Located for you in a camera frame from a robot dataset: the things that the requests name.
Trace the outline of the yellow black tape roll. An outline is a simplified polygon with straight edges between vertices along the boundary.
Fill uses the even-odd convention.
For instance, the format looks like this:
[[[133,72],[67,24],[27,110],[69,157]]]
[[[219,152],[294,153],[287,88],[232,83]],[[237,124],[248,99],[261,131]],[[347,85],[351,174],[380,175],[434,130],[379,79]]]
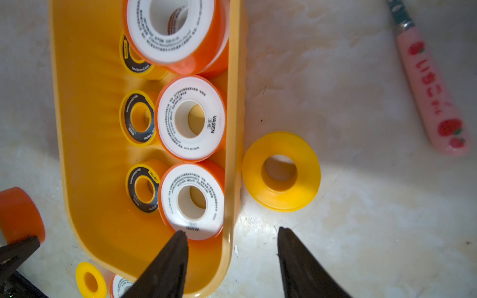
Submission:
[[[159,206],[159,187],[167,172],[164,162],[152,159],[134,165],[126,176],[126,191],[133,204],[142,212],[152,213]]]
[[[153,65],[140,58],[124,32],[121,32],[119,39],[119,59],[126,71],[138,78],[159,81],[169,74],[169,71],[165,68]]]
[[[141,91],[128,92],[119,109],[122,132],[127,141],[137,147],[147,147],[157,142],[155,130],[155,103],[158,93]]]

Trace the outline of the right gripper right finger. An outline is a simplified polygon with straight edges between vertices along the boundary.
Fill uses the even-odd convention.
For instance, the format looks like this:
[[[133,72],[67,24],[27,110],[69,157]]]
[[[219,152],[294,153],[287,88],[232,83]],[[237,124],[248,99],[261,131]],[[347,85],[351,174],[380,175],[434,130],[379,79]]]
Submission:
[[[349,298],[289,228],[280,227],[277,238],[284,296],[286,298]]]

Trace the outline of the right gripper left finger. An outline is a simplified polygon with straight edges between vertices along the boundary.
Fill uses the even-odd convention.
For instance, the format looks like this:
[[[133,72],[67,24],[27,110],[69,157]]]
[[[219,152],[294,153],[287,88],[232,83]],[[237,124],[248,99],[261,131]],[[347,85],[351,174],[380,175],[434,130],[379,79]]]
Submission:
[[[188,255],[186,234],[178,231],[123,298],[181,298],[185,291]]]

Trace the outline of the yellow plastic storage box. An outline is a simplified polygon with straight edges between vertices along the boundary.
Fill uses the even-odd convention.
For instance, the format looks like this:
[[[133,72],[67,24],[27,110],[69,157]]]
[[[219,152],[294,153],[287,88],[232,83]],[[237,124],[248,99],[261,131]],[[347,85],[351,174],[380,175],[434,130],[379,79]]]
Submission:
[[[119,58],[121,1],[50,1],[55,113],[63,196],[72,231],[88,256],[135,281],[173,236],[158,212],[145,213],[129,199],[125,179],[138,163],[177,159],[160,145],[137,147],[120,127],[120,103],[128,91],[158,90],[163,79],[129,75]],[[231,46],[227,73],[213,83],[227,93],[226,145],[212,156],[225,171],[225,217],[220,235],[189,242],[184,295],[213,294],[234,254],[239,218],[248,17],[244,1],[231,2]]]

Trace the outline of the orange tape roll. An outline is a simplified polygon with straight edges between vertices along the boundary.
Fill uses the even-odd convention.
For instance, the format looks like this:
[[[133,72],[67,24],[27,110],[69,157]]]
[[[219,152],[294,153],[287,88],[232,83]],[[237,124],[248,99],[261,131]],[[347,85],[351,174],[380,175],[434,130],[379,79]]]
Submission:
[[[226,138],[226,95],[200,76],[180,76],[166,85],[155,107],[155,128],[166,151],[199,162],[220,150]]]
[[[45,242],[45,227],[33,200],[19,187],[1,191],[1,246],[29,237]]]
[[[125,35],[139,57],[178,75],[213,78],[228,67],[229,1],[124,1]]]
[[[192,241],[217,237],[224,224],[224,178],[224,169],[208,160],[172,166],[159,188],[165,225]]]
[[[108,286],[108,298],[121,298],[134,283],[114,274]]]

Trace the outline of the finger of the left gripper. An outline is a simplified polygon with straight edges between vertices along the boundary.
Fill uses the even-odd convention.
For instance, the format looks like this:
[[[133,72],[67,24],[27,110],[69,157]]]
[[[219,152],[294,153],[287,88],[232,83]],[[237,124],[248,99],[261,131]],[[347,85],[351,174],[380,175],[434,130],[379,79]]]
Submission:
[[[39,247],[36,236],[1,247],[1,283],[5,283]]]

